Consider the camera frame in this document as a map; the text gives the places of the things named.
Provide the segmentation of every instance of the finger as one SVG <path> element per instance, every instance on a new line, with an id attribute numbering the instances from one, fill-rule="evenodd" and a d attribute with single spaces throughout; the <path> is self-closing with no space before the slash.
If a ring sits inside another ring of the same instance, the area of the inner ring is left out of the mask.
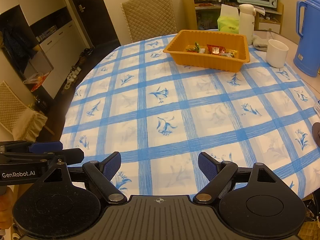
<path id="1" fill-rule="evenodd" d="M 9 207 L 12 207 L 13 204 L 13 192 L 7 187 L 4 195 L 0 196 L 0 211 L 6 210 Z"/>
<path id="2" fill-rule="evenodd" d="M 1 229 L 9 229 L 12 226 L 12 218 L 7 220 L 6 222 L 0 222 Z"/>
<path id="3" fill-rule="evenodd" d="M 0 222 L 6 222 L 12 217 L 12 208 L 9 208 L 4 211 L 0 211 Z"/>

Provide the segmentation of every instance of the dark wooden floor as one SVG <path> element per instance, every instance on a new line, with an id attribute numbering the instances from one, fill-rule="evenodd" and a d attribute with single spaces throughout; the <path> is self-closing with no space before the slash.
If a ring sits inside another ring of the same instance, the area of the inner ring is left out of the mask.
<path id="1" fill-rule="evenodd" d="M 50 128 L 55 135 L 50 134 L 46 129 L 42 129 L 36 141 L 38 142 L 48 142 L 48 141 L 59 141 L 62 130 L 65 123 L 65 116 L 69 109 L 70 103 L 73 99 L 74 93 L 76 91 L 77 85 L 86 77 L 86 75 L 110 52 L 119 47 L 118 42 L 113 42 L 108 45 L 99 46 L 94 49 L 92 54 L 87 58 L 87 61 L 81 65 L 81 72 L 78 75 L 78 79 L 75 84 L 73 84 L 65 93 L 61 93 L 63 86 L 56 95 L 54 101 L 55 104 L 50 108 L 49 113 L 46 115 L 48 120 L 46 126 Z"/>

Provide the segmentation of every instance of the orange plastic tray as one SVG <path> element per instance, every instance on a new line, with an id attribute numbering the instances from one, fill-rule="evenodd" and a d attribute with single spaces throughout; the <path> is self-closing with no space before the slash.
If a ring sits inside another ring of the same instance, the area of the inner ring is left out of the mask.
<path id="1" fill-rule="evenodd" d="M 195 42 L 198 42 L 200 46 L 211 44 L 238 50 L 239 58 L 186 52 L 186 47 L 195 44 Z M 179 65 L 214 68 L 231 72 L 239 72 L 244 63 L 250 62 L 246 36 L 233 33 L 182 30 L 163 52 L 170 53 L 175 63 Z"/>

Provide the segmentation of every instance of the tablecloth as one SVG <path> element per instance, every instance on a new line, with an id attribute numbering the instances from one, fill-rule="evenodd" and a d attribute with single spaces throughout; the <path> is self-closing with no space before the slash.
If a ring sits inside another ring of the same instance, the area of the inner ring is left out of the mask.
<path id="1" fill-rule="evenodd" d="M 64 148 L 81 148 L 84 162 L 120 152 L 112 183 L 127 196 L 196 194 L 208 183 L 201 151 L 265 163 L 301 198 L 319 188 L 316 98 L 292 68 L 271 67 L 253 47 L 239 73 L 176 65 L 163 52 L 173 37 L 121 46 L 92 69 L 66 115 Z"/>

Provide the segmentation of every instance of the pitcher handle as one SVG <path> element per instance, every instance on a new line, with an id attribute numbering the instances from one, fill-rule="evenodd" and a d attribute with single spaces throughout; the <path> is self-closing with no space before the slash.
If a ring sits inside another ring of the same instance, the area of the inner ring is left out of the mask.
<path id="1" fill-rule="evenodd" d="M 300 29 L 300 9 L 301 9 L 301 7 L 305 7 L 307 9 L 307 4 L 304 1 L 298 1 L 297 2 L 296 32 L 300 36 L 300 38 L 303 38 L 303 34 L 299 31 L 299 29 Z"/>

